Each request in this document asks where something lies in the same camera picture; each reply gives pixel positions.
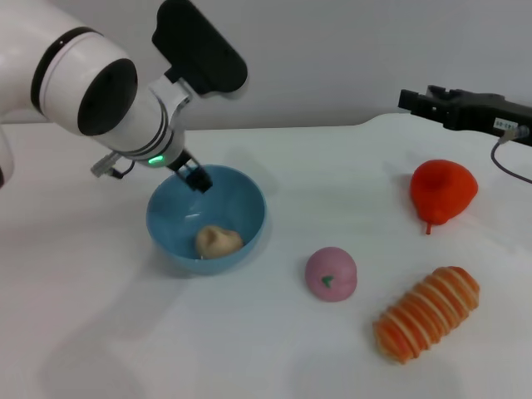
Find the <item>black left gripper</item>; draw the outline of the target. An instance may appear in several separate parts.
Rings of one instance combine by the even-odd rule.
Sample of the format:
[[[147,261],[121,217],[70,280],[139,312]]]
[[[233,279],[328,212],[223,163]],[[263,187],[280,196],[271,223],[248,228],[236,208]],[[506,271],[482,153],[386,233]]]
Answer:
[[[182,151],[166,168],[174,172],[180,179],[185,180],[185,183],[193,191],[198,191],[201,194],[206,193],[213,185],[205,168],[188,151]]]

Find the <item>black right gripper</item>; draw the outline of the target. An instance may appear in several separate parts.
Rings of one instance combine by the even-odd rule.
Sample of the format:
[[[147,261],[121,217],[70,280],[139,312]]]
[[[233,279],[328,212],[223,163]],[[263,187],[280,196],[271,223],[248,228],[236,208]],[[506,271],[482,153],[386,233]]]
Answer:
[[[502,95],[429,85],[425,94],[402,89],[398,107],[413,116],[444,121],[443,126],[452,131],[502,136],[506,131],[520,130],[515,138],[531,145],[531,106],[507,101]]]

